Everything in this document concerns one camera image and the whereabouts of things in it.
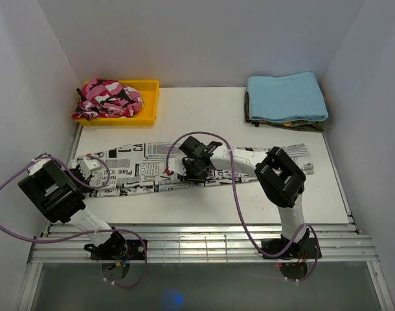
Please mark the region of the newspaper print trousers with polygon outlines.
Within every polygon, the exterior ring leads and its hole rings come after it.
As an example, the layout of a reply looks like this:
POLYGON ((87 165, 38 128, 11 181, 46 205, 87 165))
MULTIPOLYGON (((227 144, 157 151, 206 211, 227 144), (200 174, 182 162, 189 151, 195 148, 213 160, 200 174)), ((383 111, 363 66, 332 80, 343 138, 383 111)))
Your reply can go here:
MULTIPOLYGON (((88 189, 85 197, 122 197, 232 183, 232 175, 229 170, 211 169, 208 171, 205 181, 198 184, 186 181, 184 176, 178 173, 168 176, 164 173, 164 169, 169 147, 170 143, 127 144, 93 153, 93 156, 103 160, 109 167, 111 177, 107 187, 97 190, 88 189)), ((282 148, 305 175, 314 174, 314 166, 304 143, 282 148)), ((107 171, 105 168, 101 168, 93 173, 89 184, 92 187, 98 187, 106 179, 107 171)))

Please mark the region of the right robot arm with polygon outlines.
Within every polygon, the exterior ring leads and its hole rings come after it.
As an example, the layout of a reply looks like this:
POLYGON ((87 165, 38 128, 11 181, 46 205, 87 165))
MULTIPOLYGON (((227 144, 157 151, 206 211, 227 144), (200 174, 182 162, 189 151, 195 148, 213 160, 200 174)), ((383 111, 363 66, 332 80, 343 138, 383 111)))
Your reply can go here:
POLYGON ((230 170, 232 192, 242 227, 254 247, 265 258, 277 259, 286 254, 298 257, 306 250, 310 230, 302 210, 302 193, 306 176, 281 147, 266 152, 235 149, 228 142, 213 141, 208 145, 195 137, 188 137, 179 147, 185 157, 182 164, 185 176, 194 181, 206 174, 208 169, 230 170), (240 210, 236 191, 235 173, 242 173, 258 180, 268 200, 278 208, 282 226, 282 249, 275 254, 262 250, 253 240, 240 210))

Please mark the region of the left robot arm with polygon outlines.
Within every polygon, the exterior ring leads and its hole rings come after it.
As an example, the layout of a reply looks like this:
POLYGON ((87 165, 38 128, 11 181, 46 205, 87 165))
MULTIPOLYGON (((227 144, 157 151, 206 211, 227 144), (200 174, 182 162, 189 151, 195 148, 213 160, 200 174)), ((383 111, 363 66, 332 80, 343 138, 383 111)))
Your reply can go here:
POLYGON ((84 203, 90 190, 106 187, 111 172, 103 160, 87 156, 76 160, 72 169, 42 154, 27 169, 28 176, 18 183, 41 214, 50 222, 70 224, 88 232, 91 240, 84 249, 103 259, 125 259, 128 243, 114 227, 97 218, 84 203))

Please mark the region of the pink camouflage trousers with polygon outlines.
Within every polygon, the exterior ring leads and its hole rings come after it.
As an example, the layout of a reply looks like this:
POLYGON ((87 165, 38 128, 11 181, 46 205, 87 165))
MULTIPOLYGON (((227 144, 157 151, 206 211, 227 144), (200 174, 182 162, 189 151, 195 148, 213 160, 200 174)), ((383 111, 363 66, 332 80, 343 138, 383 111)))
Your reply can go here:
POLYGON ((73 120, 130 118, 144 108, 142 95, 118 80, 94 78, 77 88, 79 99, 73 120))

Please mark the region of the light blue folded trousers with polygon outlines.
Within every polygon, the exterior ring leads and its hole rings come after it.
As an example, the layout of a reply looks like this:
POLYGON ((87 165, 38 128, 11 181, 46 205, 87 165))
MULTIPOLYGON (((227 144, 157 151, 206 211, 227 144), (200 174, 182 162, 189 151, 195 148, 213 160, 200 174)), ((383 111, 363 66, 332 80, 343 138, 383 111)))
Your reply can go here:
POLYGON ((322 122, 328 118, 324 96, 311 72, 247 79, 249 117, 252 121, 285 124, 295 121, 322 122))

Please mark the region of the olive camouflage folded trousers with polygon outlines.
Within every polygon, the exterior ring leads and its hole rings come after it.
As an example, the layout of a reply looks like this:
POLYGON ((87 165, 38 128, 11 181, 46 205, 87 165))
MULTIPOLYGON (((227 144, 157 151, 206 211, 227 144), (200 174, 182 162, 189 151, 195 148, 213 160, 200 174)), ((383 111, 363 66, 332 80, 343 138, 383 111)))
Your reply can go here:
POLYGON ((324 122, 295 121, 295 122, 287 122, 284 124, 277 124, 269 121, 251 120, 249 116, 249 93, 247 90, 245 90, 245 96, 244 96, 244 115, 245 115, 244 117, 245 122, 252 124, 255 127, 259 127, 260 125, 266 125, 266 126, 272 126, 274 128, 282 128, 282 129, 298 131, 298 132, 323 133, 325 131, 324 122))

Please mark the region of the yellow plastic tray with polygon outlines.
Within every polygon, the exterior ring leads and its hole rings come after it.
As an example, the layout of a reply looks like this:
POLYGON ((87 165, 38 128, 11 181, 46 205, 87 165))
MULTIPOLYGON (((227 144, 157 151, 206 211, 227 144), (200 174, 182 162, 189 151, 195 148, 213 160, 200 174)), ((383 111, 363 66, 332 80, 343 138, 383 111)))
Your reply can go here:
POLYGON ((157 113, 160 82, 157 80, 118 80, 123 86, 130 86, 139 91, 144 101, 142 111, 130 118, 85 119, 74 120, 82 126, 152 126, 157 113))

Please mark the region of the aluminium rail frame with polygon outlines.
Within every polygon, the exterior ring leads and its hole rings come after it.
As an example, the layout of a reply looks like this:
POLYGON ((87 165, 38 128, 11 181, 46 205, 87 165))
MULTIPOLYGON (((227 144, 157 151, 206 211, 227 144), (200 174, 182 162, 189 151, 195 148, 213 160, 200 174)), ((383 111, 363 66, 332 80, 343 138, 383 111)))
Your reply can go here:
MULTIPOLYGON (((143 211, 122 206, 115 200, 91 200, 89 210, 123 231, 128 239, 142 238, 148 244, 148 262, 171 263, 254 263, 262 256, 254 248, 239 222, 235 207, 204 215, 178 206, 143 211)), ((307 218, 317 236, 323 262, 373 262, 379 259, 370 235, 357 230, 353 218, 338 222, 331 216, 307 218)), ((76 234, 69 224, 47 225, 44 243, 30 248, 27 263, 83 263, 90 255, 83 249, 87 236, 57 243, 57 238, 76 234)))

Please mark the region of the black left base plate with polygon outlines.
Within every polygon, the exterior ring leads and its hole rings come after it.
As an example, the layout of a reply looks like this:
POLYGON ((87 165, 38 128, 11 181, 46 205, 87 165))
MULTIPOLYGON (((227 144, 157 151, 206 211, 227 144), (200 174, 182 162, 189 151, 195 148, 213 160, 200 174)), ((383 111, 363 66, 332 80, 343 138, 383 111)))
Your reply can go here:
POLYGON ((127 239, 125 243, 120 244, 116 248, 102 249, 94 244, 86 244, 84 250, 90 253, 91 260, 144 260, 148 241, 127 239))

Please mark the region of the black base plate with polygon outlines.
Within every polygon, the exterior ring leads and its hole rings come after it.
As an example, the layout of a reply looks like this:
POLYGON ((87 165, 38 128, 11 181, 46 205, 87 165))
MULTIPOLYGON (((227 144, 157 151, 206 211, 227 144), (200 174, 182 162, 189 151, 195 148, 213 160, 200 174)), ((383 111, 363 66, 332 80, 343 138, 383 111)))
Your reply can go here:
POLYGON ((125 243, 120 244, 116 248, 102 249, 94 244, 86 244, 84 250, 90 253, 91 260, 144 260, 148 241, 127 239, 125 243))
MULTIPOLYGON (((281 238, 262 239, 261 248, 268 254, 276 254, 284 249, 287 240, 281 238)), ((298 244, 292 243, 289 249, 279 256, 279 259, 315 259, 318 256, 322 258, 321 251, 317 251, 317 244, 314 238, 307 238, 304 242, 298 244)))

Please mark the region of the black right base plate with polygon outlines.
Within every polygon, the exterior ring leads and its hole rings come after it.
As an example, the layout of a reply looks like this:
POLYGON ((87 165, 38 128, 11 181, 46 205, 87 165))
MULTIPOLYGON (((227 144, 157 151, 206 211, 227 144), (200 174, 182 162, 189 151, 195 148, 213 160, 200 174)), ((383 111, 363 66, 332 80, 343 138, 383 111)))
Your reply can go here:
MULTIPOLYGON (((268 254, 276 254, 284 249, 287 240, 281 238, 262 239, 261 248, 268 254)), ((298 244, 292 243, 289 249, 279 256, 279 259, 315 259, 318 256, 322 258, 321 251, 317 251, 317 244, 314 238, 307 238, 304 242, 298 244)))

